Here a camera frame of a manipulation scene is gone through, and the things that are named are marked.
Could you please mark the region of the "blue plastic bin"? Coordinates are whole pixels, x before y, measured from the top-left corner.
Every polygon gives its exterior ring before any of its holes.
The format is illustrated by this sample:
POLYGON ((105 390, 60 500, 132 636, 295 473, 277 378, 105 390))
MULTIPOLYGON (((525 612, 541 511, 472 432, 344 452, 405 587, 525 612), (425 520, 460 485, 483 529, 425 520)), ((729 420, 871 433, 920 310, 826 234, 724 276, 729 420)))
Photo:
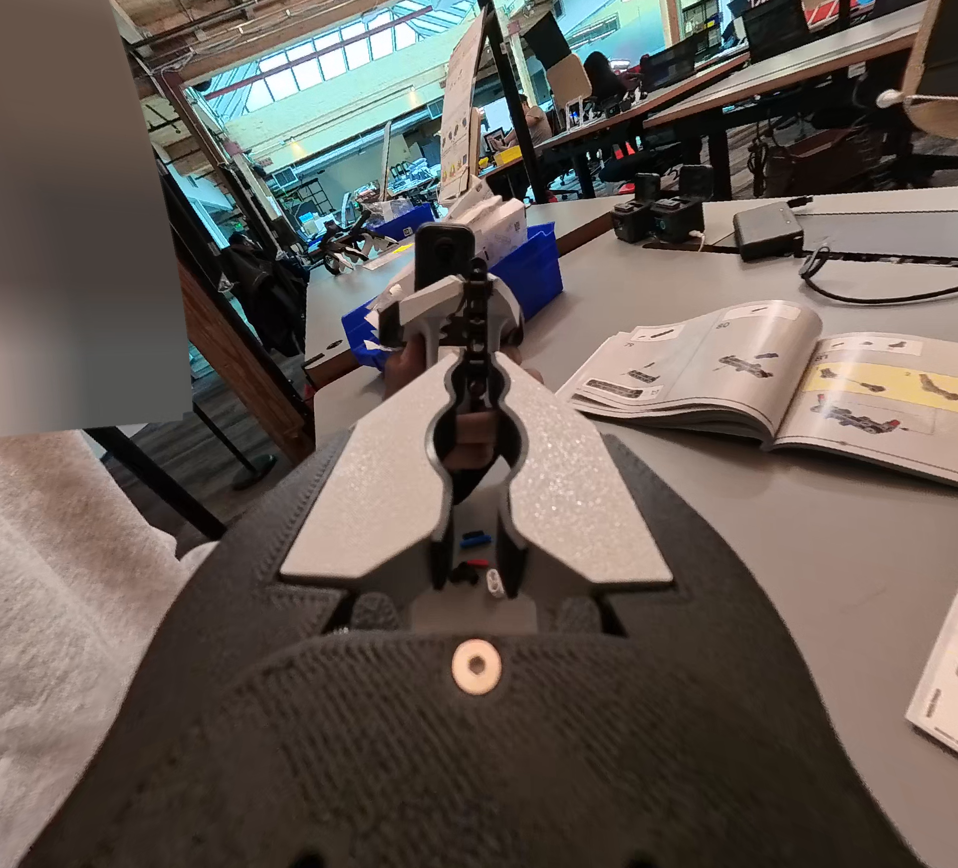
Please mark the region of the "blue plastic bin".
POLYGON ((393 218, 374 222, 370 217, 364 229, 378 236, 402 241, 415 235, 419 228, 434 221, 435 212, 429 203, 417 205, 393 218))
MULTIPOLYGON (((491 272, 504 281, 518 301, 528 322, 563 290, 558 265, 556 225, 553 221, 532 225, 528 239, 509 253, 491 272)), ((371 299, 341 318, 346 341, 361 366, 381 371, 387 359, 377 336, 377 326, 368 319, 375 300, 371 299)))

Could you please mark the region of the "black jacket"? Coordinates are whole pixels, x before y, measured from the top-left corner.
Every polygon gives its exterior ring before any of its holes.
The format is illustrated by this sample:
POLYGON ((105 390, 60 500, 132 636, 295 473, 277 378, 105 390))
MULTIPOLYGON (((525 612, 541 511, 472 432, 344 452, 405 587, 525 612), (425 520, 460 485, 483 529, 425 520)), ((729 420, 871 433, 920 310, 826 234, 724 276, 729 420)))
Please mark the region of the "black jacket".
POLYGON ((233 231, 220 260, 231 294, 263 347, 287 358, 305 354, 309 273, 296 259, 275 259, 242 231, 233 231))

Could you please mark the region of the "zebra striped sticker sheet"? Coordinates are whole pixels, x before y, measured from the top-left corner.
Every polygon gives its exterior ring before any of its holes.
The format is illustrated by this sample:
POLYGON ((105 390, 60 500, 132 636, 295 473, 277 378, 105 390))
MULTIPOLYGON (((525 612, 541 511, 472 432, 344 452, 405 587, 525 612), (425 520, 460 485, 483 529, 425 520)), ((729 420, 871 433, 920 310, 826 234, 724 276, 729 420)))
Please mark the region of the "zebra striped sticker sheet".
POLYGON ((917 731, 957 753, 957 598, 932 647, 905 718, 917 731))

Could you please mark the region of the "black charging dock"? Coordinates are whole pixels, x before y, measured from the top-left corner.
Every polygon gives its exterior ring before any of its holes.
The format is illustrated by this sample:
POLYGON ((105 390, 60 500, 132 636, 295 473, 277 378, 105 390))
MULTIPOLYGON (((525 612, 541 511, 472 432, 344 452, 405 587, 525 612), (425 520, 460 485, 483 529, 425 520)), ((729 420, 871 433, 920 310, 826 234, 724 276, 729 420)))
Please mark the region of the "black charging dock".
POLYGON ((612 230, 620 241, 635 244, 655 239, 677 245, 699 240, 704 247, 704 204, 711 200, 714 171, 708 165, 681 165, 677 168, 677 194, 665 197, 661 177, 638 173, 633 179, 632 200, 612 209, 612 230))

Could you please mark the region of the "clipped printed sheet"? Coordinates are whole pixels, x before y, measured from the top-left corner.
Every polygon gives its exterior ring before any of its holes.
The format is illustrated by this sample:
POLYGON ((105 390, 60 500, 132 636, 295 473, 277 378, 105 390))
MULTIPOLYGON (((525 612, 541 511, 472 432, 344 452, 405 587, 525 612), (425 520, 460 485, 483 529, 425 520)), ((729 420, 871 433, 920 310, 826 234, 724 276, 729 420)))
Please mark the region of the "clipped printed sheet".
POLYGON ((450 209, 471 181, 471 119, 475 74, 485 45, 487 8, 482 7, 454 47, 448 66, 440 129, 439 204, 450 209))

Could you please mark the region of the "lego instruction booklet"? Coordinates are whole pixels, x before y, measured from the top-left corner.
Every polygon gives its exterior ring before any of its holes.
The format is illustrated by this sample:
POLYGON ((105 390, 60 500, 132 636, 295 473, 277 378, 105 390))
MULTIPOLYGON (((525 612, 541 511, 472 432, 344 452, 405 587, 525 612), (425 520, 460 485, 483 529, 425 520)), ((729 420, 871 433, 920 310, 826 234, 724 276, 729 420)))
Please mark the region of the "lego instruction booklet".
POLYGON ((734 435, 957 483, 956 343, 823 335, 782 300, 610 336, 557 391, 583 414, 734 435))

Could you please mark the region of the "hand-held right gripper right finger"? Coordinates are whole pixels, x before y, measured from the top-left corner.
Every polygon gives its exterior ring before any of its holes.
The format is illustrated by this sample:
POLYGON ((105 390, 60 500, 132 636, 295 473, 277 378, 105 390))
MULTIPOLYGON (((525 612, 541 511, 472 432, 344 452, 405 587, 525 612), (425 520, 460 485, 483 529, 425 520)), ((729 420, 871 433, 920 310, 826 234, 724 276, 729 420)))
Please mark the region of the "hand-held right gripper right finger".
POLYGON ((669 587, 674 576, 603 436, 503 353, 493 360, 501 484, 496 564, 509 598, 669 587))

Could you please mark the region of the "long wooden desk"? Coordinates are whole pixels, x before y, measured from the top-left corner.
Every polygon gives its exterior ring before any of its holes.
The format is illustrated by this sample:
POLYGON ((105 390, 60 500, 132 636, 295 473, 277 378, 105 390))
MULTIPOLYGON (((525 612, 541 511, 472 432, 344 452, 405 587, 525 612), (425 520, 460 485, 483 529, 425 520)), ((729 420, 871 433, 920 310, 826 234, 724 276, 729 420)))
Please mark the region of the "long wooden desk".
POLYGON ((561 156, 588 153, 605 144, 618 144, 628 140, 641 132, 645 120, 656 111, 671 108, 685 98, 698 95, 708 86, 744 68, 748 61, 748 49, 739 48, 727 60, 704 67, 680 83, 653 91, 629 110, 553 137, 541 144, 536 149, 536 154, 542 159, 558 159, 561 156))
POLYGON ((698 121, 748 98, 910 50, 927 6, 928 1, 916 3, 736 71, 700 93, 654 113, 644 128, 650 132, 687 119, 698 121))

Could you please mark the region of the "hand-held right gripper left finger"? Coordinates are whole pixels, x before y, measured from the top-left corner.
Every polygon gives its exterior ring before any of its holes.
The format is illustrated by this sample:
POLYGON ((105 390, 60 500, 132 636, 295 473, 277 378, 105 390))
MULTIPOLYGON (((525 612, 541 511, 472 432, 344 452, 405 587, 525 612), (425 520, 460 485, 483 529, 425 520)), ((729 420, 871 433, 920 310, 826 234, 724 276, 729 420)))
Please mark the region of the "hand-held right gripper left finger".
POLYGON ((461 355, 446 355, 354 426, 281 563, 285 581, 351 591, 443 585, 452 481, 435 435, 454 416, 461 355))

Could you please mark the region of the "grey zip hoodie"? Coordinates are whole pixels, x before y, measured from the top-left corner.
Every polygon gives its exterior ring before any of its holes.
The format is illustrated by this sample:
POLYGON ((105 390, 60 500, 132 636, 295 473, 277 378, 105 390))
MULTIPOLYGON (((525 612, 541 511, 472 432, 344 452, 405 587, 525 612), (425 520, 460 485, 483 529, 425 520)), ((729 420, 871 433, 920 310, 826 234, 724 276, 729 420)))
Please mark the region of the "grey zip hoodie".
POLYGON ((150 641, 217 545, 182 560, 80 431, 1 440, 1 864, 76 786, 150 641))

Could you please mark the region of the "black lego beam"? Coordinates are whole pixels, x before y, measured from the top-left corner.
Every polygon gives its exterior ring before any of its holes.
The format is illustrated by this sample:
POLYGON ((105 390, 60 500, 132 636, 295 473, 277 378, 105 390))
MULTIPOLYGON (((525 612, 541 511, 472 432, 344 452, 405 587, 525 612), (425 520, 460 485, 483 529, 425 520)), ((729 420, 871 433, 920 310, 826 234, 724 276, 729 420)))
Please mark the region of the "black lego beam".
POLYGON ((483 258, 475 257, 466 275, 463 306, 453 327, 463 352, 453 370, 456 413, 471 415, 487 409, 491 372, 489 351, 489 304, 493 283, 483 258))

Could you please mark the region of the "pile of mixed lego pieces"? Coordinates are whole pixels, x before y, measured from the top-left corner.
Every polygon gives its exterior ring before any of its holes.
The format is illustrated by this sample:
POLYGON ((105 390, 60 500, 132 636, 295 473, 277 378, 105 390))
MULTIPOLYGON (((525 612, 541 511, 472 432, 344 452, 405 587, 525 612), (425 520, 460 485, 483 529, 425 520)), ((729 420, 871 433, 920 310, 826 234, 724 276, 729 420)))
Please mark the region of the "pile of mixed lego pieces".
POLYGON ((459 555, 449 573, 449 584, 483 586, 497 599, 506 596, 498 569, 492 564, 493 538, 482 530, 465 532, 459 544, 459 555))

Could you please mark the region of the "black power adapter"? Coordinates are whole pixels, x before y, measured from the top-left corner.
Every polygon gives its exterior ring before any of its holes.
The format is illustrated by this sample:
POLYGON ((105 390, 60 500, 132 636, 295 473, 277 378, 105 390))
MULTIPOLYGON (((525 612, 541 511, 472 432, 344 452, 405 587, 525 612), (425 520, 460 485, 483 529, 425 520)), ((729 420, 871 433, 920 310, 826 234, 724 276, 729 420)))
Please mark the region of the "black power adapter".
POLYGON ((765 204, 736 213, 733 235, 736 251, 745 263, 800 256, 805 239, 789 202, 765 204))

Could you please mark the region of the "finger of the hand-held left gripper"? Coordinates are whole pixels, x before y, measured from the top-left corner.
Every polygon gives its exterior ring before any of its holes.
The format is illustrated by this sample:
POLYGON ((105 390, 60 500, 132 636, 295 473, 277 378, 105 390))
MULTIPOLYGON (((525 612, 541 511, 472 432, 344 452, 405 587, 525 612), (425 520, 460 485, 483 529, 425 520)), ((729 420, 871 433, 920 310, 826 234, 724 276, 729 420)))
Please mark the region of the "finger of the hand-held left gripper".
POLYGON ((461 277, 445 276, 378 311, 378 342, 384 349, 399 350, 420 336, 425 362, 436 363, 444 330, 460 309, 461 277))
POLYGON ((488 278, 486 299, 486 344, 521 345, 524 317, 521 306, 499 277, 488 278))

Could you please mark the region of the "person's left hand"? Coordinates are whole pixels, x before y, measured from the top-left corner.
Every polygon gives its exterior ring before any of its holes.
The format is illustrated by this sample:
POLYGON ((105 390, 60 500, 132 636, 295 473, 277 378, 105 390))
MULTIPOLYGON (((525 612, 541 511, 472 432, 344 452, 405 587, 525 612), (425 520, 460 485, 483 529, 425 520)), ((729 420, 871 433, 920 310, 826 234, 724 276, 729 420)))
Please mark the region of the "person's left hand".
MULTIPOLYGON (((425 342, 411 338, 398 353, 391 354, 383 371, 384 400, 413 383, 426 369, 425 342)), ((456 416, 454 446, 442 458, 446 470, 454 474, 478 471, 483 474, 496 460, 498 416, 490 411, 461 412, 456 416)))

